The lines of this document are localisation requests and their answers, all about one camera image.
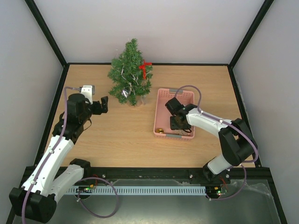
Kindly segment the clear wire fairy lights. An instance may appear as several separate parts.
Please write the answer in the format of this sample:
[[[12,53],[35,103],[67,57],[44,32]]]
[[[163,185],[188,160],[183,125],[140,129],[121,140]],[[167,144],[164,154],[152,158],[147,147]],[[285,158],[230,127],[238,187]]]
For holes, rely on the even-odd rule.
[[[142,63],[142,53],[137,49],[125,49],[118,58],[113,59],[108,73],[108,77],[113,82],[110,94],[121,95],[123,89],[130,90],[131,94],[135,95],[149,94],[153,67],[147,66],[147,76],[144,80],[142,70],[139,69]]]

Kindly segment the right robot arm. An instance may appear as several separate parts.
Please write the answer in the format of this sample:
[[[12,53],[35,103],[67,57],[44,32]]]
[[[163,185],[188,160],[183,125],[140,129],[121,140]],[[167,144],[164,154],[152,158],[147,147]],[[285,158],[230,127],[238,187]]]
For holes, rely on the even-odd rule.
[[[194,104],[183,105],[176,97],[171,98],[165,107],[171,114],[172,129],[186,132],[190,131],[191,127],[197,127],[219,139],[220,155],[203,166],[203,176],[207,182],[215,182],[221,172],[241,165],[251,155],[253,162],[257,160],[256,141],[242,119],[223,119],[201,110]]]

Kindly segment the clear plastic battery box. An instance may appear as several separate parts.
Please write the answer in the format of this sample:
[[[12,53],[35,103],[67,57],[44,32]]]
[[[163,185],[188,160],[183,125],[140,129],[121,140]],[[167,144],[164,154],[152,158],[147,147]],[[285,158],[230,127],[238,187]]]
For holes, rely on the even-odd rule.
[[[142,103],[143,105],[146,105],[146,104],[147,104],[146,96],[141,96],[141,103]]]

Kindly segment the silver glitter gift ornament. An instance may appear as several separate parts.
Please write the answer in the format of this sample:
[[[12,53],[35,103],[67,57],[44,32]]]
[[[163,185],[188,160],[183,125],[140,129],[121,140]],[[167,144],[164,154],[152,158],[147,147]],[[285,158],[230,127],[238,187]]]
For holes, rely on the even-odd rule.
[[[128,98],[128,96],[131,94],[131,91],[130,90],[127,90],[127,89],[123,89],[121,91],[121,95],[125,98]]]

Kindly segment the red bow ornament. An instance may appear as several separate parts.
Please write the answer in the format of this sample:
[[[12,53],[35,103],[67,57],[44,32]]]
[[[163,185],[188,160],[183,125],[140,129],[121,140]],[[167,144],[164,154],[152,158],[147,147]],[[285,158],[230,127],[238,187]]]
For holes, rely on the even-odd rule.
[[[145,60],[143,60],[143,63],[139,66],[139,69],[142,70],[142,74],[143,74],[143,79],[145,80],[146,79],[146,68],[147,66],[152,66],[152,63],[151,62],[146,62]]]

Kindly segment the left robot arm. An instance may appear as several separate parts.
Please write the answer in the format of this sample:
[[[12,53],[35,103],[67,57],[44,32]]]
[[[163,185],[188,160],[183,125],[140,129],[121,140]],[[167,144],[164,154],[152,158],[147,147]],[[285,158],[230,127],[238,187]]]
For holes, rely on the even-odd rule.
[[[50,144],[30,177],[12,188],[9,199],[16,215],[41,223],[50,221],[60,199],[77,181],[90,174],[90,162],[74,159],[59,176],[56,174],[92,115],[108,111],[108,97],[93,101],[86,94],[65,98],[65,111],[55,125]]]

